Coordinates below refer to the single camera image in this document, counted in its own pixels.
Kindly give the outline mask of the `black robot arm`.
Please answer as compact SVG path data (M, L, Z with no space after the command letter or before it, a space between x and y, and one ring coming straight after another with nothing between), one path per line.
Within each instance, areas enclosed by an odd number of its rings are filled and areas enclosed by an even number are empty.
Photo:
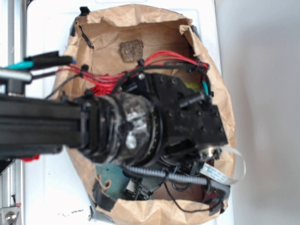
M145 74L122 92L74 100L0 97L1 159L77 149L94 163L149 166L164 158L188 164L227 144L211 96L177 77Z

